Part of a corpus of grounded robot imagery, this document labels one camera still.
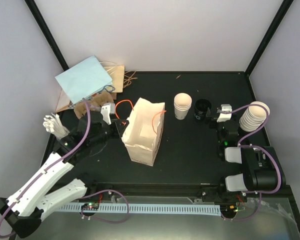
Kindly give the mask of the white paper coffee cup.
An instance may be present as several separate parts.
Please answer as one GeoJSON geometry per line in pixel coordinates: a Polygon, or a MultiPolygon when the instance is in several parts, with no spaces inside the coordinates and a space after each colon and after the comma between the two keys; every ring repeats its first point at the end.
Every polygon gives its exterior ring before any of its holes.
{"type": "Polygon", "coordinates": [[[178,120],[184,120],[192,106],[192,98],[187,93],[178,93],[174,97],[174,115],[178,120]]]}

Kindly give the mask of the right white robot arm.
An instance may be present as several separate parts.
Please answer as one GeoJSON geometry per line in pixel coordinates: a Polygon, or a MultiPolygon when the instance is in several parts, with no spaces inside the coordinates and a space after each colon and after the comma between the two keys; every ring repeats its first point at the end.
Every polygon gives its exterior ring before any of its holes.
{"type": "Polygon", "coordinates": [[[272,146],[250,144],[246,137],[240,137],[241,126],[232,117],[233,109],[223,104],[205,113],[205,122],[217,134],[217,155],[239,172],[220,179],[216,192],[223,202],[232,202],[236,194],[273,194],[286,186],[286,177],[278,156],[272,146]]]}

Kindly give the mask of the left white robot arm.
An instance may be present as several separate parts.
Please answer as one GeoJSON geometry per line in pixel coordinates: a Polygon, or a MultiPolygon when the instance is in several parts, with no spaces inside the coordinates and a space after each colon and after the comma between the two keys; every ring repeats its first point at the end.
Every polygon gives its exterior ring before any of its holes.
{"type": "Polygon", "coordinates": [[[0,197],[0,239],[13,235],[26,238],[59,207],[83,197],[91,200],[97,195],[97,186],[85,173],[49,193],[94,147],[121,138],[129,125],[127,120],[111,118],[116,113],[114,103],[102,107],[84,104],[86,113],[72,130],[62,124],[57,113],[44,117],[43,126],[56,137],[57,145],[27,183],[8,198],[0,197]]]}

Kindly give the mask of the cream bear paper bag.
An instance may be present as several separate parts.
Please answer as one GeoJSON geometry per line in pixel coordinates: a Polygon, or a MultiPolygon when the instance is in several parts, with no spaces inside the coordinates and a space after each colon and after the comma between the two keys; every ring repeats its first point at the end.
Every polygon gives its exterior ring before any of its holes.
{"type": "Polygon", "coordinates": [[[152,167],[162,139],[166,104],[152,103],[140,97],[136,104],[124,99],[115,107],[123,102],[130,103],[131,112],[121,140],[131,161],[152,167]]]}

